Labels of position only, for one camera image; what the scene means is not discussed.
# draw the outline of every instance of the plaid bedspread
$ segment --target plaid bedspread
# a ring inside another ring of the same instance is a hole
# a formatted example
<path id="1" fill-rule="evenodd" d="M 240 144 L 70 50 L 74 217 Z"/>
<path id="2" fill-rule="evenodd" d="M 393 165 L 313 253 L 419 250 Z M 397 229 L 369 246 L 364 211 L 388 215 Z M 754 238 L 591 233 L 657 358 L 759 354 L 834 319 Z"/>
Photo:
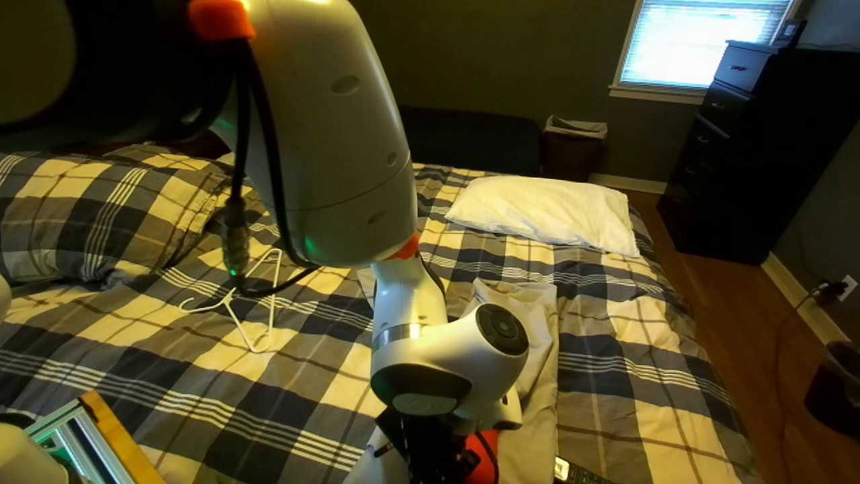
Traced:
<path id="1" fill-rule="evenodd" d="M 450 226 L 443 211 L 479 174 L 418 165 L 422 254 L 450 315 L 462 315 L 475 277 L 553 280 L 563 457 L 610 481 L 759 481 L 643 222 L 645 257 Z M 260 215 L 254 277 L 294 273 L 263 254 L 274 242 Z M 383 409 L 369 321 L 350 268 L 321 268 L 274 297 L 228 297 L 221 242 L 208 237 L 160 277 L 17 296 L 0 321 L 0 410 L 41 416 L 96 390 L 166 481 L 342 481 Z"/>

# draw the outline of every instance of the pillow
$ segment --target pillow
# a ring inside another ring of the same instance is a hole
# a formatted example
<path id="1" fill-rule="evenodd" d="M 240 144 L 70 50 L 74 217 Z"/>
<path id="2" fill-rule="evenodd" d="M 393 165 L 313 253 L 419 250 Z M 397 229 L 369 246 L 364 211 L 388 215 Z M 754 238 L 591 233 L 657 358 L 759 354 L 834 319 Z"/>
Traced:
<path id="1" fill-rule="evenodd" d="M 107 155 L 0 153 L 0 273 L 115 282 L 184 257 L 219 210 L 227 172 L 150 144 Z"/>
<path id="2" fill-rule="evenodd" d="M 594 183 L 509 174 L 482 176 L 455 199 L 446 221 L 548 245 L 641 254 L 627 194 Z"/>

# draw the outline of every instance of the wall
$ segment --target wall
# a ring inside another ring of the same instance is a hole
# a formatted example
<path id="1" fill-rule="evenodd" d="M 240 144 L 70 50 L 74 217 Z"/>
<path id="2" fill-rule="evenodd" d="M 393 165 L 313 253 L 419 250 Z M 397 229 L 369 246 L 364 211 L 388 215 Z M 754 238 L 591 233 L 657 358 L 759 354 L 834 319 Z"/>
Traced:
<path id="1" fill-rule="evenodd" d="M 860 50 L 857 0 L 817 0 L 801 44 Z M 780 260 L 807 284 L 860 280 L 860 121 L 780 238 Z M 860 293 L 827 309 L 860 344 Z"/>
<path id="2" fill-rule="evenodd" d="M 696 108 L 610 98 L 635 0 L 354 0 L 397 101 L 610 124 L 603 172 L 666 179 Z"/>

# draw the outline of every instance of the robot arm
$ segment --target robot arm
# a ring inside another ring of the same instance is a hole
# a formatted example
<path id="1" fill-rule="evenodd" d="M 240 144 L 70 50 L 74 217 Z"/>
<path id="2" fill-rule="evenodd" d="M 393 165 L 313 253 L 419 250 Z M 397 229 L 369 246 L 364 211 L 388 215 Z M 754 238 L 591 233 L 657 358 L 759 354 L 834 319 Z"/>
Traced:
<path id="1" fill-rule="evenodd" d="M 17 65 L 0 79 L 0 147 L 133 141 L 208 126 L 238 65 L 228 44 L 199 32 L 242 30 L 258 89 L 248 174 L 283 245 L 309 262 L 373 262 L 371 383 L 389 409 L 490 426 L 525 366 L 526 336 L 501 305 L 446 319 L 443 293 L 411 242 L 411 155 L 364 20 L 346 0 L 246 0 L 235 15 L 238 8 L 240 0 L 4 3 L 0 32 L 19 38 L 0 38 L 0 62 Z M 63 57 L 32 62 L 23 44 Z"/>

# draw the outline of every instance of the window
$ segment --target window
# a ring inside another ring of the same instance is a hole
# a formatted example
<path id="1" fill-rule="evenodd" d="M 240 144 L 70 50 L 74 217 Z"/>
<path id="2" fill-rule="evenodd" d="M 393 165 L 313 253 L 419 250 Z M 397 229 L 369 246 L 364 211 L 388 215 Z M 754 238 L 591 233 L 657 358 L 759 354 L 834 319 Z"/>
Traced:
<path id="1" fill-rule="evenodd" d="M 615 89 L 702 93 L 725 39 L 768 42 L 794 0 L 637 0 Z"/>

